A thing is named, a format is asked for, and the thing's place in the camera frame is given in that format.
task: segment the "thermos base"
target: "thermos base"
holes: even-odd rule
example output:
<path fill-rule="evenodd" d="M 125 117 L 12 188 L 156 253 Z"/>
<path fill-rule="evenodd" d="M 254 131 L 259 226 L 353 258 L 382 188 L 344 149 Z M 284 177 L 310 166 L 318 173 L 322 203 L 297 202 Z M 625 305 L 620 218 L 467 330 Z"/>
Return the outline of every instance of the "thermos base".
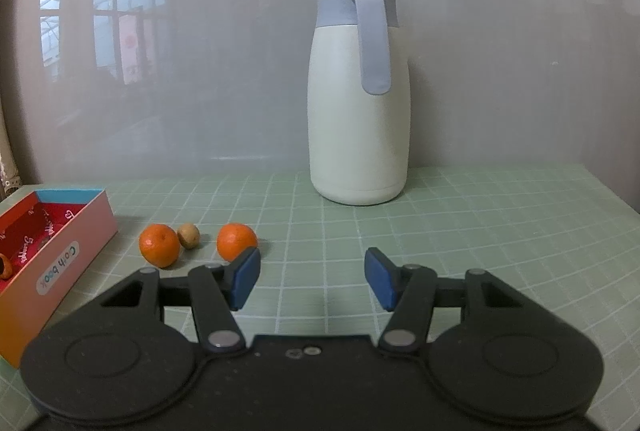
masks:
<path fill-rule="evenodd" d="M 366 191 L 340 188 L 333 184 L 322 182 L 322 180 L 318 180 L 313 175 L 311 175 L 311 183 L 313 183 L 316 191 L 332 202 L 344 205 L 376 205 L 393 200 L 398 196 L 404 189 L 406 179 L 390 187 L 368 189 Z"/>

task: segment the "box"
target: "box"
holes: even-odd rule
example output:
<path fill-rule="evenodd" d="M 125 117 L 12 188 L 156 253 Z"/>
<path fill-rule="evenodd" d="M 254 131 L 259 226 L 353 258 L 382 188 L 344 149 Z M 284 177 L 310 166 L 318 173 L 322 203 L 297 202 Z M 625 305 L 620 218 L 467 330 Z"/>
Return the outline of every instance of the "box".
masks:
<path fill-rule="evenodd" d="M 14 268 L 0 279 L 0 355 L 12 366 L 116 232 L 99 189 L 36 190 L 0 216 L 0 254 Z"/>

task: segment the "gray handle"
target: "gray handle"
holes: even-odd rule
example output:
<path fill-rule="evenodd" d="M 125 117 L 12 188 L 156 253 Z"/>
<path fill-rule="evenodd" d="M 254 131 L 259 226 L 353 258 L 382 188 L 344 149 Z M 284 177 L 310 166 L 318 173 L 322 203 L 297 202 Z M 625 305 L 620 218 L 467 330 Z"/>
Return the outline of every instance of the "gray handle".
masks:
<path fill-rule="evenodd" d="M 371 95 L 391 89 L 389 32 L 384 0 L 353 0 L 358 16 L 360 75 L 362 87 Z"/>

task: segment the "blue finger pad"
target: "blue finger pad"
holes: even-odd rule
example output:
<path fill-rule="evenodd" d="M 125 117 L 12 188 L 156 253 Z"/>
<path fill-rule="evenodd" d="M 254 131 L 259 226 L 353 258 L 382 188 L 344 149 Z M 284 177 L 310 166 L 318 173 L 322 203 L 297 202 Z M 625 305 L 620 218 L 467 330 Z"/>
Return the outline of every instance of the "blue finger pad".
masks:
<path fill-rule="evenodd" d="M 239 310 L 246 303 L 255 282 L 260 275 L 260 251 L 255 249 L 244 263 L 236 270 L 234 282 L 229 295 L 229 308 Z"/>
<path fill-rule="evenodd" d="M 380 261 L 368 252 L 364 257 L 364 276 L 382 307 L 388 312 L 396 308 L 398 295 L 393 288 L 391 274 Z"/>

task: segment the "thermos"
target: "thermos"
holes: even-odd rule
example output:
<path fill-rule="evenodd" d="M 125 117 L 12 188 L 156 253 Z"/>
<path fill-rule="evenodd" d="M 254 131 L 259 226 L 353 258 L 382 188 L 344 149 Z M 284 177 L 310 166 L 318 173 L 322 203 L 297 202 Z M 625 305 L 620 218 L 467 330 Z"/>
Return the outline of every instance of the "thermos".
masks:
<path fill-rule="evenodd" d="M 348 205 L 398 196 L 406 182 L 410 110 L 396 0 L 318 0 L 307 95 L 316 190 Z"/>

